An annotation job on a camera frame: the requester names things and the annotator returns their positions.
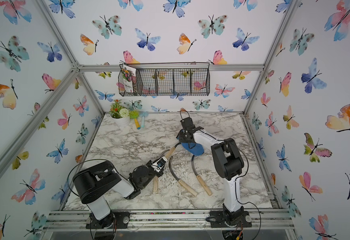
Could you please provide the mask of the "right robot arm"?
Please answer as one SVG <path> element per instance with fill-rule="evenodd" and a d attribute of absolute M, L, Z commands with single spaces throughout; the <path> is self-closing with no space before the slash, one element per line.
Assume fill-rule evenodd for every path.
<path fill-rule="evenodd" d="M 177 139 L 181 145 L 194 156 L 210 150 L 215 170 L 224 180 L 224 209 L 229 213 L 240 210 L 243 206 L 240 198 L 240 176 L 245 166 L 240 150 L 234 139 L 221 140 L 208 133 L 202 127 L 196 127 L 192 118 L 180 121 L 182 130 Z"/>

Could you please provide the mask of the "blue rag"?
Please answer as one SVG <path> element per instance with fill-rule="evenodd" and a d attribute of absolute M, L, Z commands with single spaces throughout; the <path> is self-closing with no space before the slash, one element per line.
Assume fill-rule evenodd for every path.
<path fill-rule="evenodd" d="M 194 156 L 201 156 L 205 151 L 202 145 L 196 143 L 181 143 L 182 147 Z"/>

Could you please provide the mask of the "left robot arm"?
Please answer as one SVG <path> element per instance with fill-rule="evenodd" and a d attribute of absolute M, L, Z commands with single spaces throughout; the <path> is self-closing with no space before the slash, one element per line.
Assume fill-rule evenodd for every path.
<path fill-rule="evenodd" d="M 124 178 L 111 161 L 104 160 L 90 168 L 76 173 L 72 180 L 81 203 L 87 205 L 97 221 L 112 219 L 113 214 L 104 195 L 109 191 L 131 200 L 138 196 L 154 177 L 161 177 L 168 158 L 139 166 Z"/>

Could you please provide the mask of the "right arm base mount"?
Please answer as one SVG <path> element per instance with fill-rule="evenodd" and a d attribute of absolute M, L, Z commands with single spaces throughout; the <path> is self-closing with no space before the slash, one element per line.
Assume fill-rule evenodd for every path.
<path fill-rule="evenodd" d="M 210 211 L 206 221 L 210 223 L 212 228 L 252 227 L 252 218 L 243 206 L 234 212 L 230 212 L 225 207 L 221 211 Z"/>

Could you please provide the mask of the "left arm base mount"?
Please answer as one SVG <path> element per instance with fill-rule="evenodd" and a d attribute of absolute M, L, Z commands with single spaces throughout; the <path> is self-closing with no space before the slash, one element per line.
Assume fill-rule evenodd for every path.
<path fill-rule="evenodd" d="M 130 212 L 111 212 L 102 220 L 97 220 L 93 213 L 86 220 L 86 229 L 126 229 L 130 221 Z"/>

